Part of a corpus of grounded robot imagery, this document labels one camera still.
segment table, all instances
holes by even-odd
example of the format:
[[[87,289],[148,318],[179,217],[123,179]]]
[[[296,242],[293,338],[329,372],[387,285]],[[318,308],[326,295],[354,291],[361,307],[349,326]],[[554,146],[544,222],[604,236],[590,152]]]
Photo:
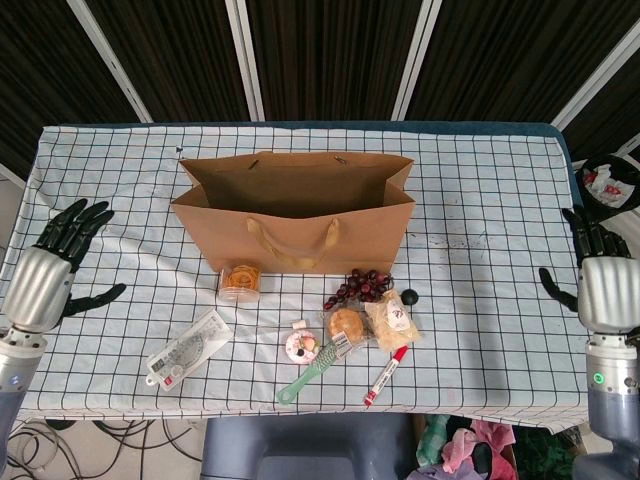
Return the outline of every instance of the table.
[[[218,275],[171,211],[190,187],[180,158],[274,151],[383,151],[412,158],[417,205],[393,275],[421,294],[422,334],[372,410],[440,412],[553,431],[586,419],[586,330],[547,297],[539,266],[574,289],[566,147],[540,124],[369,122],[46,127],[0,273],[6,293],[22,249],[79,197],[108,200],[113,220],[73,287],[128,286],[107,307],[66,318],[20,418],[157,418],[364,410],[389,355],[363,348],[305,387],[290,407],[274,394],[299,374],[282,346],[340,276],[265,275],[257,308],[216,299]],[[169,393],[149,387],[145,359],[215,306],[235,339]]]

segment robotic hand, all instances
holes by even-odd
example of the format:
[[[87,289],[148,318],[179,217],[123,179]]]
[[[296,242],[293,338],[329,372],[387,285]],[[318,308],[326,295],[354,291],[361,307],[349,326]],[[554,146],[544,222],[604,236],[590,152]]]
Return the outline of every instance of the robotic hand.
[[[107,202],[86,205],[78,200],[57,215],[24,251],[2,305],[10,327],[0,331],[0,475],[11,426],[47,345],[42,334],[63,317],[112,302],[126,288],[120,283],[96,297],[71,298],[92,238],[113,217]]]
[[[639,478],[640,261],[625,241],[589,218],[582,207],[563,209],[571,226],[580,273],[578,296],[561,291],[546,268],[540,280],[551,297],[592,334],[586,346],[589,425],[613,442],[613,452],[578,457],[576,480]]]

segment plastic container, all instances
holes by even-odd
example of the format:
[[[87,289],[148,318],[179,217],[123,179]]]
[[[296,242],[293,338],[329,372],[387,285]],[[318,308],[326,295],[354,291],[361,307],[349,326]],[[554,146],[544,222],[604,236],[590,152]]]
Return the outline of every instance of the plastic container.
[[[227,302],[256,303],[260,298],[260,269],[255,265],[226,265],[220,272],[218,297]]]

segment white frame bar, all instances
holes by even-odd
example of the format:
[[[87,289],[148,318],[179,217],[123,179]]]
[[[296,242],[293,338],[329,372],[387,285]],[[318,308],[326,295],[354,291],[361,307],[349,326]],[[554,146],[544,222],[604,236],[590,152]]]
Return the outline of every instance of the white frame bar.
[[[625,155],[629,155],[631,150],[635,150],[638,146],[640,146],[640,133],[637,133],[631,140],[625,142],[615,153],[615,155],[619,157],[624,157]]]
[[[15,184],[21,190],[24,190],[27,186],[27,183],[24,180],[22,180],[19,176],[17,176],[15,173],[13,173],[11,170],[9,170],[7,167],[5,167],[1,163],[0,163],[0,176],[3,176],[7,180],[9,180],[11,183]]]
[[[260,80],[253,51],[251,28],[249,27],[247,3],[245,0],[225,0],[225,4],[233,34],[233,43],[236,47],[249,116],[252,122],[264,122],[264,106],[260,93]]]
[[[84,0],[67,0],[67,4],[78,19],[78,22],[80,22],[80,25],[82,25],[82,28],[91,40],[93,46],[98,50],[100,57],[120,86],[124,96],[127,97],[127,100],[136,112],[138,119],[142,123],[153,123],[153,119],[151,118],[147,107],[145,107],[142,99],[138,95],[138,92],[131,83],[131,80],[129,80],[127,72],[124,71],[118,57],[116,57],[111,45],[109,45],[107,37],[104,36],[104,33],[91,13],[89,6]]]
[[[551,125],[564,130],[596,94],[640,48],[640,20],[622,37],[575,95],[553,119]]]
[[[411,46],[407,54],[407,61],[405,62],[402,79],[398,87],[396,103],[391,114],[392,121],[402,121],[407,115],[409,103],[418,81],[418,75],[420,75],[422,62],[427,53],[427,47],[429,46],[441,5],[442,0],[422,0],[416,28],[413,31]]]

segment marker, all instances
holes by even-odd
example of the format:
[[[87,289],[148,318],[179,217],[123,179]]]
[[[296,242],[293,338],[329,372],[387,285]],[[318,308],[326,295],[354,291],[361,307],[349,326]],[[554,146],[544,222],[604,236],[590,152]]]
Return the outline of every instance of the marker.
[[[407,350],[409,350],[409,347],[406,345],[396,350],[393,358],[391,358],[391,360],[389,360],[389,363],[387,363],[387,365],[384,367],[384,370],[376,380],[376,383],[373,384],[373,387],[371,388],[369,393],[367,393],[367,396],[364,397],[364,404],[367,406],[367,408],[373,405],[373,401],[387,384],[387,382],[391,378],[391,375],[393,375],[393,372],[396,371],[396,368],[398,368],[398,365],[400,365],[402,357],[404,357],[404,354],[407,353]]]

